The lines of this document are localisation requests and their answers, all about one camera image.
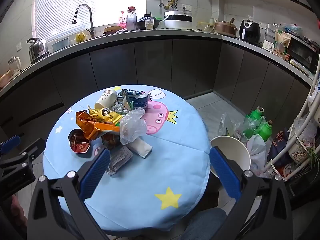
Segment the brown pot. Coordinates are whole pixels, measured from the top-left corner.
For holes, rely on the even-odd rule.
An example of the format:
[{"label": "brown pot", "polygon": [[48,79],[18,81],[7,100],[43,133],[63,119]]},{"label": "brown pot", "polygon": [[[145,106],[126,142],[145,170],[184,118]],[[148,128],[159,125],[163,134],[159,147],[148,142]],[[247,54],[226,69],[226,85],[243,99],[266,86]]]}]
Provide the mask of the brown pot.
[{"label": "brown pot", "polygon": [[235,19],[232,18],[230,22],[216,22],[214,26],[214,31],[221,35],[235,37],[238,29],[234,24],[232,24],[234,20]]}]

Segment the microwave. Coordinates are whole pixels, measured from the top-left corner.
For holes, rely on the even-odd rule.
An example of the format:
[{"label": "microwave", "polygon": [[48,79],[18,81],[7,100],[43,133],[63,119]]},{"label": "microwave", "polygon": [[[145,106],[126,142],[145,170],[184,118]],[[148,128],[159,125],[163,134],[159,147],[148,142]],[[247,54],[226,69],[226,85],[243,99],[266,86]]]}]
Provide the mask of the microwave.
[{"label": "microwave", "polygon": [[319,58],[319,47],[314,43],[309,45],[300,38],[291,35],[290,43],[287,47],[286,61],[298,62],[313,75],[316,74],[318,58]]}]

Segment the countertop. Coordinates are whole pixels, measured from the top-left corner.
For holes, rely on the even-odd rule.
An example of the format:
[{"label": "countertop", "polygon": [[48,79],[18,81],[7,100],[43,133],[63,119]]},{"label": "countertop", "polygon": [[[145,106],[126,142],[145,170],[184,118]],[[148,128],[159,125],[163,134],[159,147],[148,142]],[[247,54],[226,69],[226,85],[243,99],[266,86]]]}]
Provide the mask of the countertop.
[{"label": "countertop", "polygon": [[190,30],[169,30],[169,29],[158,29],[158,30],[148,30],[148,31],[133,31],[133,32],[125,32],[125,33],[118,33],[118,34],[112,34],[108,36],[100,36],[93,39],[89,39],[86,41],[83,41],[78,44],[74,44],[71,46],[68,46],[64,49],[61,49],[57,52],[54,52],[50,54],[49,56],[41,59],[40,61],[34,63],[33,65],[26,68],[24,71],[22,71],[20,74],[18,74],[16,77],[14,77],[4,88],[0,90],[0,97],[4,95],[11,87],[13,87],[15,84],[20,82],[22,79],[33,73],[34,71],[40,69],[43,66],[46,66],[47,64],[62,58],[64,56],[70,55],[72,53],[75,53],[77,51],[88,49],[90,47],[94,47],[97,45],[101,45],[104,43],[109,43],[113,41],[118,40],[127,40],[127,39],[133,39],[133,38],[141,38],[141,37],[152,37],[152,36],[195,36],[195,37],[207,37],[207,38],[214,38],[214,39],[221,39],[224,41],[228,41],[237,45],[240,45],[242,47],[251,49],[255,52],[258,52],[265,57],[268,57],[272,59],[273,61],[276,61],[283,67],[289,69],[293,73],[295,73],[297,76],[299,76],[302,80],[304,80],[307,84],[312,85],[313,80],[308,77],[306,74],[301,72],[299,69],[291,65],[290,63],[284,61],[280,57],[272,54],[271,52],[266,51],[265,49],[262,49],[260,47],[257,47],[255,45],[249,44],[247,42],[241,41],[239,39],[231,38],[228,36],[223,36],[219,34],[213,34],[213,33],[206,33],[206,32],[199,32],[199,31],[190,31]]}]

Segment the clear cup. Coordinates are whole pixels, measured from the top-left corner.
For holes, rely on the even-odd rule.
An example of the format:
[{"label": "clear cup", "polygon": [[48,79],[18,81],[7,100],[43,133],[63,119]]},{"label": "clear cup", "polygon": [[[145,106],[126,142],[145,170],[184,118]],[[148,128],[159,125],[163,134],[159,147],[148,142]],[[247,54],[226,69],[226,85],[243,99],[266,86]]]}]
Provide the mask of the clear cup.
[{"label": "clear cup", "polygon": [[153,30],[153,19],[146,19],[144,20],[146,25],[146,30]]}]

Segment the black air fryer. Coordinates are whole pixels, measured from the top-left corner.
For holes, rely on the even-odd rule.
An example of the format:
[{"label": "black air fryer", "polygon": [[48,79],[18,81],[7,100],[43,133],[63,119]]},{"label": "black air fryer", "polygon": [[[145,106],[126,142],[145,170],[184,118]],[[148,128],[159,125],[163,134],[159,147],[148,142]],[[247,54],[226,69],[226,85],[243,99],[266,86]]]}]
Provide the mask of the black air fryer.
[{"label": "black air fryer", "polygon": [[240,39],[254,45],[260,41],[260,26],[251,20],[243,20],[240,26]]}]

